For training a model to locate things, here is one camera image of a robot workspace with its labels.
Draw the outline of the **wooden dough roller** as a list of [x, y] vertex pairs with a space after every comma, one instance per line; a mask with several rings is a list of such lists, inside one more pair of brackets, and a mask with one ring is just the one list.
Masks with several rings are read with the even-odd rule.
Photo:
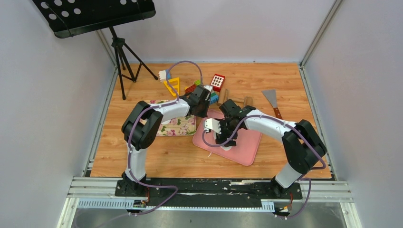
[[227, 100], [231, 99], [235, 103], [243, 104], [243, 106], [253, 106], [253, 98], [250, 96], [245, 96], [243, 98], [230, 96], [230, 91], [228, 89], [221, 90], [219, 94], [219, 99], [217, 105], [222, 105]]

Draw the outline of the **pink rectangular tray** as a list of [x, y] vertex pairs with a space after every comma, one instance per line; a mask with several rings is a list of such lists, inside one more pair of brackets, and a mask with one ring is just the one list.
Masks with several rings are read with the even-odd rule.
[[204, 121], [205, 119], [203, 118], [193, 136], [192, 142], [195, 146], [244, 166], [250, 166], [254, 162], [262, 137], [261, 133], [241, 128], [238, 130], [235, 147], [210, 147], [203, 142], [201, 137], [204, 131]]

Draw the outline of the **white dough ball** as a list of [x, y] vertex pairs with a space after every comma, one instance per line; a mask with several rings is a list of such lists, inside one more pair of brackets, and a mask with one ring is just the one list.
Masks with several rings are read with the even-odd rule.
[[232, 147], [235, 147], [238, 134], [235, 133], [231, 137], [232, 133], [233, 132], [225, 132], [225, 133], [221, 133], [221, 134], [215, 133], [213, 136], [215, 143], [221, 145], [221, 148], [223, 150], [229, 150]]

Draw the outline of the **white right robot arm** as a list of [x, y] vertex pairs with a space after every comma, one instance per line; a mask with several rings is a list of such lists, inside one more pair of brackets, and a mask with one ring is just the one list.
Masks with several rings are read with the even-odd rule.
[[239, 129], [253, 130], [283, 144], [287, 163], [273, 177], [271, 191], [277, 198], [290, 193], [290, 186], [320, 162], [326, 167], [323, 157], [327, 148], [312, 124], [302, 119], [299, 122], [285, 121], [263, 113], [250, 105], [240, 108], [231, 99], [220, 106], [224, 118], [218, 119], [220, 130], [216, 132], [215, 142], [219, 146], [234, 147]]

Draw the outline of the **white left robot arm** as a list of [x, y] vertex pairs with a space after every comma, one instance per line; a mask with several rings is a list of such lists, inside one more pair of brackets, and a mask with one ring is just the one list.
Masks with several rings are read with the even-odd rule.
[[128, 164], [122, 174], [123, 180], [119, 182], [122, 188], [134, 196], [141, 196], [145, 192], [146, 154], [156, 138], [161, 123], [190, 115], [206, 117], [212, 91], [210, 85], [198, 85], [193, 92], [165, 103], [155, 105], [145, 101], [137, 103], [122, 126], [128, 148]]

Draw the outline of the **metal dough scraper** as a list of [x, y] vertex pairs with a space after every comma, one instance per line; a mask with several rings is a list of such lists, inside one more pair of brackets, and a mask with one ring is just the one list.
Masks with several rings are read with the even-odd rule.
[[282, 119], [282, 116], [281, 116], [281, 113], [279, 111], [278, 104], [277, 104], [276, 90], [275, 89], [263, 90], [262, 94], [266, 97], [266, 99], [269, 101], [269, 103], [273, 107], [275, 116], [279, 119]]

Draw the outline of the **red toy brick car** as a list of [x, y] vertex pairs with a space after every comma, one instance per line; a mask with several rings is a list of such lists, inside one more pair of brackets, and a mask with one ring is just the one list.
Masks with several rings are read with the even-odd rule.
[[202, 81], [200, 79], [195, 80], [194, 83], [191, 86], [185, 87], [184, 93], [185, 94], [192, 93], [196, 89], [196, 87], [201, 84], [201, 82]]

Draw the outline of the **blue green white brick stack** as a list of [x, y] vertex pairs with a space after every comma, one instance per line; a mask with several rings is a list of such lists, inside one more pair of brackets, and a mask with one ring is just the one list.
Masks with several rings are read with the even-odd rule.
[[218, 101], [218, 99], [219, 99], [219, 96], [215, 92], [212, 92], [211, 96], [210, 96], [210, 104], [212, 105], [212, 104], [216, 103]]

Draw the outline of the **red window toy brick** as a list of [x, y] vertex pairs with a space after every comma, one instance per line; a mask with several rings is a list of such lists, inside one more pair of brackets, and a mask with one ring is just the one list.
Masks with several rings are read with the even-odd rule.
[[215, 92], [220, 92], [221, 89], [223, 88], [225, 81], [225, 76], [215, 74], [210, 82], [210, 85], [213, 87], [213, 90]]

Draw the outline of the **floral rectangular tray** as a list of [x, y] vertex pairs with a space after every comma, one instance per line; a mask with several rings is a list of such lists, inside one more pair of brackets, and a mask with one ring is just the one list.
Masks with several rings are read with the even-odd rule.
[[169, 122], [161, 123], [156, 136], [194, 135], [197, 130], [196, 122], [194, 115], [173, 118]]

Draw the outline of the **white and blue toy block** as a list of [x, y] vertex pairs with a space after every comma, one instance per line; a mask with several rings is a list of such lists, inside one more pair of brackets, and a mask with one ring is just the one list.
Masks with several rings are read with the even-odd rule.
[[160, 82], [166, 81], [166, 80], [170, 80], [171, 74], [169, 73], [168, 70], [162, 70], [158, 72], [158, 76], [159, 76], [159, 80]]

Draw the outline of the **black tripod stand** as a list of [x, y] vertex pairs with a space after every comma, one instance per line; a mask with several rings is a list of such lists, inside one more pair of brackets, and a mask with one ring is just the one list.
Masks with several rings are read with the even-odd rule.
[[[159, 78], [156, 76], [156, 74], [154, 74], [151, 71], [151, 69], [145, 64], [145, 62], [141, 60], [141, 58], [126, 44], [125, 39], [117, 36], [114, 27], [109, 27], [109, 30], [112, 35], [111, 46], [114, 49], [115, 53], [115, 60], [118, 68], [118, 78], [122, 92], [122, 99], [125, 100], [126, 95], [125, 95], [123, 78], [127, 78], [132, 82], [136, 82], [142, 67], [145, 68], [155, 80], [158, 80]], [[124, 52], [124, 48], [126, 48], [139, 61], [136, 74], [134, 74], [129, 64], [129, 61]]]

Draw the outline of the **black perforated stand shelf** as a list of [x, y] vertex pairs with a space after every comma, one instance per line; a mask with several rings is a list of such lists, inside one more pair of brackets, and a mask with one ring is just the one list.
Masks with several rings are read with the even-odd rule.
[[34, 0], [57, 38], [68, 38], [155, 16], [151, 0]]

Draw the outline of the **yellow triangular toy frame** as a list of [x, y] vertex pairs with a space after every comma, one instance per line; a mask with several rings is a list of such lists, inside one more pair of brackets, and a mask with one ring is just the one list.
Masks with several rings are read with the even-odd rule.
[[179, 77], [165, 80], [163, 83], [172, 96], [176, 97], [177, 94], [180, 92], [180, 78]]

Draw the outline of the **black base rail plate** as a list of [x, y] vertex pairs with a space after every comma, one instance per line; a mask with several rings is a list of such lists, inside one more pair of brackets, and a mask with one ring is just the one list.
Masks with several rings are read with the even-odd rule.
[[168, 185], [176, 186], [178, 192], [164, 204], [167, 207], [257, 208], [262, 206], [261, 200], [289, 203], [290, 200], [303, 198], [298, 183], [277, 196], [270, 190], [268, 179], [147, 178], [145, 183], [154, 185], [154, 188], [144, 188], [139, 194], [122, 188], [119, 184], [121, 181], [117, 182], [115, 196], [145, 197], [150, 200], [150, 206], [156, 206], [173, 193], [173, 189], [167, 188]]

